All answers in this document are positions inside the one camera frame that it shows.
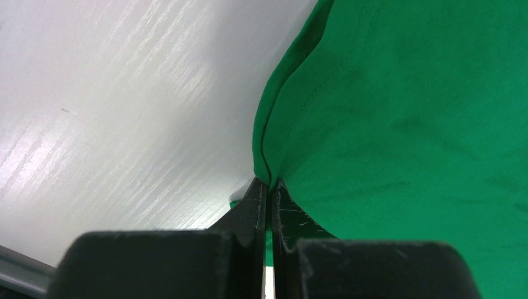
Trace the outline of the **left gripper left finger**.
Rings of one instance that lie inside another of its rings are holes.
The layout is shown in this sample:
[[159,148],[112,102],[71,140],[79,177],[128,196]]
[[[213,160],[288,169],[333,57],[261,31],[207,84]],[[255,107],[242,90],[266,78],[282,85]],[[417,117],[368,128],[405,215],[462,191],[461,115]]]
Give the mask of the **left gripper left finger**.
[[47,298],[261,298],[266,184],[205,230],[89,232],[64,255]]

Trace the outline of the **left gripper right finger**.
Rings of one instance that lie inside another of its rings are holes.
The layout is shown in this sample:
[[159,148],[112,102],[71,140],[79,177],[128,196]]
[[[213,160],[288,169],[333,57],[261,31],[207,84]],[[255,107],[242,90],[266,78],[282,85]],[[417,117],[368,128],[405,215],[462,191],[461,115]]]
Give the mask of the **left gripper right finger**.
[[283,181],[270,196],[277,298],[480,298],[450,245],[343,240],[292,200]]

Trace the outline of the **green t-shirt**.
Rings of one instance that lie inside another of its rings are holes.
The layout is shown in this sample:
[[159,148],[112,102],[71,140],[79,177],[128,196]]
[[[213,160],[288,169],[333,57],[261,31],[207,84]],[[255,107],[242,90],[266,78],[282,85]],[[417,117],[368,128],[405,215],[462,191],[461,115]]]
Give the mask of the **green t-shirt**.
[[318,1],[269,78],[255,176],[343,239],[442,240],[527,297],[527,2]]

